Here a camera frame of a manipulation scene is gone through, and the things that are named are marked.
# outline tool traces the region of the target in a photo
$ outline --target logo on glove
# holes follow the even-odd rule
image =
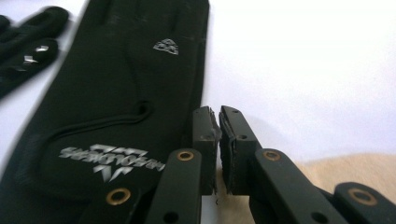
[[[165,168],[165,164],[160,161],[144,157],[148,154],[145,150],[125,147],[111,147],[105,145],[90,146],[90,150],[83,150],[76,147],[67,147],[61,150],[60,158],[70,158],[75,161],[85,161],[99,163],[93,167],[93,172],[102,173],[104,182],[110,182],[121,174],[127,175],[134,168],[146,167],[160,172]],[[111,172],[111,164],[121,165],[114,173]]]
[[[163,50],[171,54],[178,55],[178,46],[175,41],[171,39],[164,39],[155,44],[154,49]]]

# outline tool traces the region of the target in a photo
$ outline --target black glove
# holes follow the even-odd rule
[[[191,146],[207,16],[206,0],[91,1],[9,161],[0,222],[77,222],[110,182],[145,211],[169,153]]]
[[[67,19],[61,7],[46,7],[19,27],[10,28],[9,20],[0,16],[0,99],[56,59],[58,44],[52,38]]]

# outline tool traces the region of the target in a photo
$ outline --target screw hole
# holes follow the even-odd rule
[[[180,161],[190,161],[192,160],[192,158],[194,158],[194,154],[192,154],[192,152],[189,151],[182,151],[177,154],[177,158]]]
[[[369,195],[364,194],[364,193],[362,193],[362,192],[356,192],[356,193],[355,193],[355,196],[356,196],[357,198],[359,198],[359,199],[364,200],[364,201],[370,201],[370,200],[371,200],[371,198],[370,198]]]
[[[178,214],[174,212],[168,212],[163,216],[163,221],[165,223],[176,223],[178,222]]]
[[[328,223],[329,219],[326,218],[323,214],[319,212],[314,212],[311,214],[311,217],[317,222],[317,223]]]

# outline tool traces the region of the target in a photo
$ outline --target black plastic part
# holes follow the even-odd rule
[[[213,189],[216,191],[217,145],[221,132],[209,106],[194,110],[192,127],[192,147],[201,153],[205,162],[201,169],[201,193],[211,195]]]
[[[8,28],[9,24],[9,19],[0,15],[0,35]]]
[[[0,63],[41,38],[54,38],[64,29],[69,13],[61,7],[47,7],[25,21],[20,27],[0,35]]]
[[[272,210],[276,223],[347,223],[284,153],[275,149],[257,150],[249,171],[254,177],[249,182],[254,189],[250,198],[271,205],[263,213],[252,212],[255,220],[266,220],[265,214]]]
[[[257,224],[278,224],[278,217],[272,205],[265,198],[249,197],[250,213]]]
[[[58,56],[53,39],[41,39],[0,65],[0,99],[50,65]]]
[[[127,224],[141,198],[138,188],[126,184],[109,184],[92,200],[78,224]]]
[[[200,223],[201,161],[201,153],[194,149],[180,149],[170,154],[146,224]]]
[[[335,207],[349,223],[396,223],[396,205],[363,184],[343,183],[334,192]]]
[[[227,193],[249,195],[248,158],[261,148],[261,145],[239,110],[222,106],[219,123],[222,131],[221,162]]]

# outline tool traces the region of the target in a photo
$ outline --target white background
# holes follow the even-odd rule
[[[212,0],[203,105],[241,110],[263,147],[295,161],[396,149],[396,2]],[[21,21],[44,6],[84,1],[0,0]],[[0,102],[0,165],[64,57]],[[215,223],[205,198],[203,223]]]

